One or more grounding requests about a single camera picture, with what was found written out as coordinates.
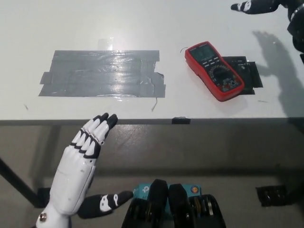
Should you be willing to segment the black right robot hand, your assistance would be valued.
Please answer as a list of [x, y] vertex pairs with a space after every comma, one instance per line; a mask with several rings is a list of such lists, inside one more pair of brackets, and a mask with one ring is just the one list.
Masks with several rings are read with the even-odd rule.
[[303, 3], [303, 0], [247, 0], [242, 3], [232, 4], [231, 10], [254, 15], [274, 12], [282, 5], [287, 8], [287, 16], [291, 21], [293, 12]]

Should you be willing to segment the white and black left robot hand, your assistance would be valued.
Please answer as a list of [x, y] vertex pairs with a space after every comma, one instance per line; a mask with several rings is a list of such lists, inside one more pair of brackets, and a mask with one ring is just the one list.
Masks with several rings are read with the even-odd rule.
[[102, 217], [133, 197], [130, 190], [87, 197], [101, 147], [117, 121], [115, 114], [94, 117], [64, 149], [50, 188], [49, 202], [36, 221], [37, 228], [69, 228], [75, 214], [83, 219]]

